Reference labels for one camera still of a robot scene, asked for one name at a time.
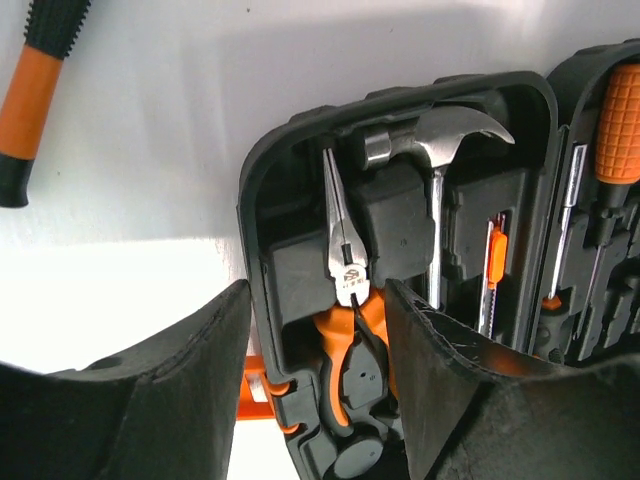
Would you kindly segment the black handle claw hammer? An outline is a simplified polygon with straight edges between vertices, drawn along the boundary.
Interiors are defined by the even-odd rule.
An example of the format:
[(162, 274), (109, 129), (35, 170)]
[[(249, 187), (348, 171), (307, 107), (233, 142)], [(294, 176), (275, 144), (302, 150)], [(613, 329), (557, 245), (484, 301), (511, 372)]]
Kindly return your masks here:
[(508, 144), (515, 142), (511, 133), (492, 116), (457, 105), (435, 108), (390, 126), (374, 125), (363, 133), (361, 169), (380, 168), (397, 155), (410, 154), (430, 173), (429, 214), (434, 222), (434, 236), (426, 290), (427, 301), (435, 309), (441, 305), (444, 176), (462, 141), (474, 134), (499, 138)]

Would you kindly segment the black plastic tool case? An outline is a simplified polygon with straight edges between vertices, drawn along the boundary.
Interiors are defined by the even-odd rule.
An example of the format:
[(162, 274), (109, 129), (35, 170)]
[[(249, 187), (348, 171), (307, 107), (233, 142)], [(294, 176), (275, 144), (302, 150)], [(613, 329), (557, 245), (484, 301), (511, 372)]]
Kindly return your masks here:
[(580, 50), (547, 76), (460, 75), (425, 87), (382, 90), (296, 115), (253, 147), (240, 177), (239, 224), (267, 397), (301, 478), (413, 479), (390, 347), (365, 332), (361, 321), (341, 390), (354, 431), (340, 437), (325, 422), (326, 356), (313, 317), (333, 306), (336, 294), (327, 269), (322, 149), (334, 151), (368, 254), (371, 285), (386, 298), (387, 282), (398, 280), (429, 305), (430, 173), (410, 154), (361, 169), (364, 130), (454, 105), (500, 122), (513, 144), (469, 135), (446, 170), (441, 305), (429, 306), (479, 333), (487, 223), (504, 212), (506, 268), (489, 339), (547, 361), (535, 354), (538, 321), (551, 286), (573, 145), (586, 144), (558, 285), (571, 333), (558, 365), (585, 368), (618, 355), (639, 356), (639, 181), (630, 187), (602, 252), (595, 290), (584, 304), (597, 251), (599, 118), (611, 73), (635, 60), (639, 43), (631, 39)]

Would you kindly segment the black handle nut driver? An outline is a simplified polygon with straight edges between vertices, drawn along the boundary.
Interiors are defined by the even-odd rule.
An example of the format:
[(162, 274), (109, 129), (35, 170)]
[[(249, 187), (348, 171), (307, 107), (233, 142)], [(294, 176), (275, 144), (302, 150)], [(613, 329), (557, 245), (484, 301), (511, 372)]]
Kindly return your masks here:
[(573, 145), (569, 175), (561, 205), (560, 237), (553, 264), (551, 286), (549, 293), (542, 300), (535, 342), (535, 354), (557, 364), (564, 363), (564, 354), (571, 335), (570, 328), (566, 327), (568, 308), (558, 295), (558, 285), (565, 258), (571, 212), (579, 197), (587, 150), (586, 144), (575, 143)]

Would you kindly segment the orange handle screwdriver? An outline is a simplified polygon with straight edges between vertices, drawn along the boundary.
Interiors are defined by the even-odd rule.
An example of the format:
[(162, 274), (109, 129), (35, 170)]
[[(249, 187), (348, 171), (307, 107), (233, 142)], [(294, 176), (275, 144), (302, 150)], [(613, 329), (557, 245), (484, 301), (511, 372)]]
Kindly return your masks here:
[(594, 211), (597, 246), (585, 305), (595, 290), (604, 247), (609, 243), (630, 187), (639, 181), (639, 62), (621, 63), (609, 77), (597, 130)]

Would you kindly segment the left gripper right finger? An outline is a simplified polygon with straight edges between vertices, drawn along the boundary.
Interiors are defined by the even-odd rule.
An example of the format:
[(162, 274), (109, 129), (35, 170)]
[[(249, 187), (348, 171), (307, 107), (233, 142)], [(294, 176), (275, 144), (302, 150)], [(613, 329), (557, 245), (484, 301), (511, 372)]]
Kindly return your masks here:
[(635, 479), (639, 356), (585, 368), (510, 349), (385, 287), (413, 479)]

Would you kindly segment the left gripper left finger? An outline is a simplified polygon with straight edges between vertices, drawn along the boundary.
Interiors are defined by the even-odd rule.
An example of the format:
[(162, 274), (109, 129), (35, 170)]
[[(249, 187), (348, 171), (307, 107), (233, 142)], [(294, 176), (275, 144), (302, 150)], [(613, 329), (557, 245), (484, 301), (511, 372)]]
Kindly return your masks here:
[(5, 479), (223, 479), (251, 321), (234, 282), (83, 370), (1, 368)]

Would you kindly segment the orange handle needle-nose pliers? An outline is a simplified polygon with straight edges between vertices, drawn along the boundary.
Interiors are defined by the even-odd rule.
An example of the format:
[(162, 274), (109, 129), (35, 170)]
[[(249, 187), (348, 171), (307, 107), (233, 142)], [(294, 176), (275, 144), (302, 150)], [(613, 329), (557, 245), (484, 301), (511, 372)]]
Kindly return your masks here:
[(373, 334), (386, 348), (390, 347), (385, 315), (384, 292), (371, 285), (368, 254), (352, 220), (344, 184), (334, 151), (322, 149), (322, 165), (327, 221), (327, 269), (333, 281), (336, 302), (313, 317), (322, 336), (326, 356), (325, 414), (327, 427), (340, 437), (353, 433), (352, 420), (341, 400), (345, 361), (361, 321), (364, 331)]

